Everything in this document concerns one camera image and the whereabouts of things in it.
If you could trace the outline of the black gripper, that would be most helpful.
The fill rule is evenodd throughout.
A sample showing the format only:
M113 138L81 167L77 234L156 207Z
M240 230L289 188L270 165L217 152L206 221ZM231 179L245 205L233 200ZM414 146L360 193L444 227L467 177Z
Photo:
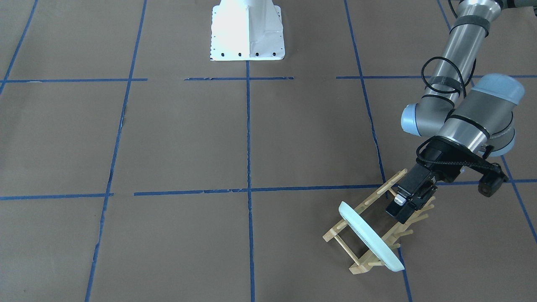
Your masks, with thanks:
M436 183L452 183L462 167L483 168L483 159L466 146L447 138L430 138L416 149L416 164L399 182L387 214L405 224L434 194Z

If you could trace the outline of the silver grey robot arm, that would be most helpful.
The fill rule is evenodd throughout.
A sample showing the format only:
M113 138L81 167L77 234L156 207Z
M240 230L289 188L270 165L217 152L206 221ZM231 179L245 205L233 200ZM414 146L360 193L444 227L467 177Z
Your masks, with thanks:
M449 40L421 101L401 115L407 133L426 137L416 150L416 164L399 182L387 213L404 224L437 191L437 183L453 183L464 167L481 174L478 191L493 195L508 176L490 156L508 153L515 144L513 110L525 94L513 77L487 74L468 88L478 51L489 36L491 23L507 8L536 6L535 0L461 0Z

